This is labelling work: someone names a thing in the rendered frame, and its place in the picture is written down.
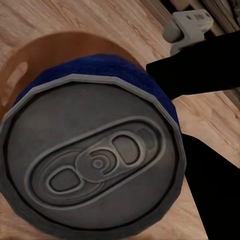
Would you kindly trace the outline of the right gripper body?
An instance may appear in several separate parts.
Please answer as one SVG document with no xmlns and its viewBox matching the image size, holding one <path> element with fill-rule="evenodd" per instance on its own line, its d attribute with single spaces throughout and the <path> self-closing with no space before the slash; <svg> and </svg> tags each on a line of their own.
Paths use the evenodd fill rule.
<svg viewBox="0 0 240 240">
<path fill-rule="evenodd" d="M 147 73 L 170 100 L 181 95 L 240 88 L 232 87 L 224 78 L 220 50 L 226 35 L 203 40 L 174 56 L 149 63 Z"/>
</svg>

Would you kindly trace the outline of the can of soda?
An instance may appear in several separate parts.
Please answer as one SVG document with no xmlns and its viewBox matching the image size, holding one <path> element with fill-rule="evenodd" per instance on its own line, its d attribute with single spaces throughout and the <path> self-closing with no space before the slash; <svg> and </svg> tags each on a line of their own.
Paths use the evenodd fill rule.
<svg viewBox="0 0 240 240">
<path fill-rule="evenodd" d="M 122 240 L 160 221 L 187 166 L 176 107 L 116 54 L 43 70 L 0 125 L 0 193 L 41 233 Z"/>
</svg>

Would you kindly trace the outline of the trash can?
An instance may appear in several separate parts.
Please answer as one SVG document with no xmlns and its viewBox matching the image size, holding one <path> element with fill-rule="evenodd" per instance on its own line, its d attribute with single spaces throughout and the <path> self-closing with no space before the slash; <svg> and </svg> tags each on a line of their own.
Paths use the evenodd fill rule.
<svg viewBox="0 0 240 240">
<path fill-rule="evenodd" d="M 118 55 L 146 73 L 144 67 L 127 49 L 101 35 L 69 30 L 39 36 L 16 50 L 0 69 L 0 125 L 17 97 L 43 70 L 97 54 Z M 3 106 L 3 89 L 12 72 L 22 62 L 27 62 L 27 68 L 14 84 L 7 103 Z"/>
</svg>

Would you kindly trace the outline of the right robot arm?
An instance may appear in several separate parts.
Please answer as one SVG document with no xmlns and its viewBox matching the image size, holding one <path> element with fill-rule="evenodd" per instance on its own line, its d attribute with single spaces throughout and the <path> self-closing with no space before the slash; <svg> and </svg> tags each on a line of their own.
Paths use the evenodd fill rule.
<svg viewBox="0 0 240 240">
<path fill-rule="evenodd" d="M 164 27 L 171 57 L 146 70 L 170 100 L 240 88 L 240 30 L 204 40 L 213 22 L 204 8 L 183 10 L 173 12 Z"/>
</svg>

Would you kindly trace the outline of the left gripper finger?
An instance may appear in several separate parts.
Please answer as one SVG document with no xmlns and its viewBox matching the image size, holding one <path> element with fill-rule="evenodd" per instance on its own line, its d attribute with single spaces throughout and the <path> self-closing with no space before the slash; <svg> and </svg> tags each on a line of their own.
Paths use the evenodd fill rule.
<svg viewBox="0 0 240 240">
<path fill-rule="evenodd" d="M 240 240 L 240 169 L 201 140 L 182 139 L 185 177 L 208 240 Z"/>
</svg>

